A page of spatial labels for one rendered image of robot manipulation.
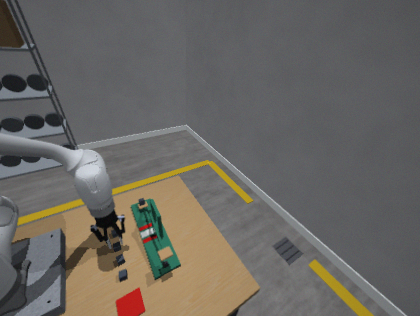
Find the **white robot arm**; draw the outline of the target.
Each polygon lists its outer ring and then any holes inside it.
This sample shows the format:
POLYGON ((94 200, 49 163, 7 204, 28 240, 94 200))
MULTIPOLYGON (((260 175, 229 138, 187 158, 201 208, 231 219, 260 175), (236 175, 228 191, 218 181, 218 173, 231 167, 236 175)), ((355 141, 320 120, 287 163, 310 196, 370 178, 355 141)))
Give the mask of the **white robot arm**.
MULTIPOLYGON (((71 150, 48 142, 0 133, 0 155, 55 160, 64 166, 66 172, 73 177, 75 175, 76 190, 92 217, 105 217, 115 208, 106 165, 96 151, 71 150)), ((17 205, 0 195, 0 316, 19 310, 27 303, 26 286, 31 261, 11 265, 11 243, 18 218, 17 205)))

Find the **red square plate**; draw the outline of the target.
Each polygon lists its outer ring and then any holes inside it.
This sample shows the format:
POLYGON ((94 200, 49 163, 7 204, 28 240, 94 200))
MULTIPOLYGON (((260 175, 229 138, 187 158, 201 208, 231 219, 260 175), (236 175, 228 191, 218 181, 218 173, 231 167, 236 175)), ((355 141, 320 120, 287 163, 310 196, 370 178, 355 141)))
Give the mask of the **red square plate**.
POLYGON ((118 316, 139 316, 145 312, 140 288, 116 300, 118 316))

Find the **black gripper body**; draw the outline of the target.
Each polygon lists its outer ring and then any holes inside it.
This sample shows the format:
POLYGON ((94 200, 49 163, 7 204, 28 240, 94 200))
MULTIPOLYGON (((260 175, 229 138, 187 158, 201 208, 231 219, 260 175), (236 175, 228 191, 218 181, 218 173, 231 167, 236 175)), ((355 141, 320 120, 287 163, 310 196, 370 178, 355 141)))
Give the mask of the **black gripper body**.
POLYGON ((116 215, 115 209, 113 210, 113 212, 103 218, 95 218, 96 220, 96 226, 103 228, 103 225, 106 225, 107 228, 112 227, 110 226, 110 223, 113 222, 114 224, 116 224, 116 222, 118 221, 118 215, 116 215))

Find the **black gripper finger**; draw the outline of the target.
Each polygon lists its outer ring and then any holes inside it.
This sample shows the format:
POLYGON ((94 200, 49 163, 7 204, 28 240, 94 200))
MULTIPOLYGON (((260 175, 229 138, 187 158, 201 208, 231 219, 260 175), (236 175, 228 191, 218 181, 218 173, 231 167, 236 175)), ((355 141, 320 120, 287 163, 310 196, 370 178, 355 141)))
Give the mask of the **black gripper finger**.
POLYGON ((122 229, 120 230, 120 228, 118 227, 118 225, 117 224, 114 224, 113 222, 111 222, 110 225, 112 226, 112 228, 114 228, 114 230, 118 234, 119 239, 120 239, 120 242, 121 242, 121 245, 122 245, 123 244, 122 233, 125 233, 125 226, 124 226, 125 217, 124 217, 124 215, 117 216, 117 217, 119 218, 118 220, 121 222, 122 229))
POLYGON ((96 224, 90 226, 90 231, 93 232, 96 235, 96 237, 98 238, 98 240, 100 242, 105 241, 106 244, 108 244, 109 248, 112 249, 111 242, 109 240, 109 237, 107 236, 107 226, 106 225, 103 225, 103 230, 104 230, 104 236, 102 236, 102 234, 100 233, 100 231, 97 229, 96 224))

